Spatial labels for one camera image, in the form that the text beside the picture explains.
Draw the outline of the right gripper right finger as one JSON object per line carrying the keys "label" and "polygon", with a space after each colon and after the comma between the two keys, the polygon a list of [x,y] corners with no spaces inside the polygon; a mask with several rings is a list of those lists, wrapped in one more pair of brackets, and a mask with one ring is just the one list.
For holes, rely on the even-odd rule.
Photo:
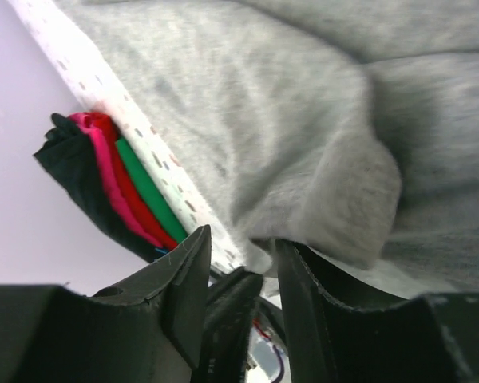
{"label": "right gripper right finger", "polygon": [[404,299],[279,240],[295,382],[479,382],[479,293]]}

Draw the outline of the grey t shirt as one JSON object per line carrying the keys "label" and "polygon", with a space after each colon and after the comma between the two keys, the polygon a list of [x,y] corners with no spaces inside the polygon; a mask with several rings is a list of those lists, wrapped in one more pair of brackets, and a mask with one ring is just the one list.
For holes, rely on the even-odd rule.
{"label": "grey t shirt", "polygon": [[479,1],[60,1],[259,273],[479,290]]}

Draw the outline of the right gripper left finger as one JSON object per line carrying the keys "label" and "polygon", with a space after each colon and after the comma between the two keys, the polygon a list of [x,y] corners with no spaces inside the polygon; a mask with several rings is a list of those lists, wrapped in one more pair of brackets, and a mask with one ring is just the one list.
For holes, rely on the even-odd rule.
{"label": "right gripper left finger", "polygon": [[199,365],[211,229],[88,297],[0,285],[0,382],[187,382]]}

